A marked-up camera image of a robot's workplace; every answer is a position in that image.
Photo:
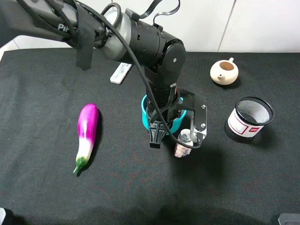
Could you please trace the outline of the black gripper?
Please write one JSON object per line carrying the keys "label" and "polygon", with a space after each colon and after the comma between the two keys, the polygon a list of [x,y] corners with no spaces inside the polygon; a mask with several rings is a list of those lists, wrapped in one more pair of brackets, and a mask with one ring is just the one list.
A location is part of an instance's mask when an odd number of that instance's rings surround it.
{"label": "black gripper", "polygon": [[[180,117],[182,110],[176,109],[176,104],[179,103],[182,98],[179,96],[179,93],[176,92],[173,94],[171,100],[167,98],[166,104],[159,104],[159,109],[166,121],[167,124],[173,124],[173,121]],[[160,148],[162,139],[167,133],[167,130],[163,123],[160,120],[158,113],[155,111],[154,106],[152,105],[151,100],[147,96],[146,102],[146,113],[147,121],[149,125],[149,134],[150,134],[150,147],[151,148]]]}

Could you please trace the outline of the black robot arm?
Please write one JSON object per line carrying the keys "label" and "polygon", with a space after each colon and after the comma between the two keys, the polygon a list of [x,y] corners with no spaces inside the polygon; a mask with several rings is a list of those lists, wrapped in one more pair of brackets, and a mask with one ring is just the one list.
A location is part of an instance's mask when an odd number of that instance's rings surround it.
{"label": "black robot arm", "polygon": [[179,116],[176,82],[186,57],[183,42],[157,24],[143,20],[158,1],[142,15],[118,3],[99,13],[77,0],[3,0],[0,3],[0,44],[17,36],[60,41],[76,49],[76,65],[91,67],[94,49],[110,60],[136,65],[144,72],[147,90],[146,122],[150,146],[159,148]]}

